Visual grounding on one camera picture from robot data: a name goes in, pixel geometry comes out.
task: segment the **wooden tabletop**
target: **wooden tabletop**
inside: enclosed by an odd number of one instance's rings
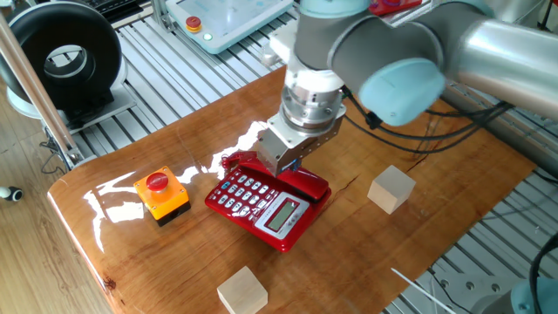
[[[222,177],[222,155],[253,147],[277,112],[283,79],[284,69],[272,72],[52,186],[51,204],[115,312],[227,313],[216,289],[248,265],[269,293],[261,313],[378,313],[407,286],[390,268],[420,276],[534,168],[485,131],[442,154],[413,156],[344,122],[303,163],[330,183],[326,209],[282,254],[204,199]],[[441,101],[434,108],[450,110]],[[348,115],[358,119],[352,106]],[[439,134],[467,123],[424,114],[398,130],[423,135],[431,124]],[[366,197],[390,165],[417,182],[393,215]],[[162,166],[187,188],[192,208],[160,228],[133,183]]]

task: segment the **wooden cube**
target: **wooden cube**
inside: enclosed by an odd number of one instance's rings
[[[394,166],[389,166],[370,186],[368,198],[391,214],[411,195],[415,180]]]
[[[217,293],[231,314],[254,314],[268,303],[268,292],[248,266],[220,285]]]

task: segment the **control panel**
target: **control panel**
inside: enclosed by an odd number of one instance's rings
[[[219,53],[289,10],[293,0],[167,0],[186,35]]]

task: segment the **red telephone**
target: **red telephone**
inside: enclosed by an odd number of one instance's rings
[[[274,177],[256,152],[234,153],[222,165],[228,174],[206,205],[281,252],[295,245],[331,195],[326,180],[301,167]]]
[[[372,0],[370,12],[376,16],[407,10],[422,4],[422,0]]]

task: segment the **emergency stop button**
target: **emergency stop button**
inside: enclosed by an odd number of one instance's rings
[[[166,174],[154,173],[147,177],[146,185],[153,192],[160,192],[167,188],[168,177]]]
[[[186,29],[190,32],[201,30],[201,20],[199,17],[189,17],[186,19]]]

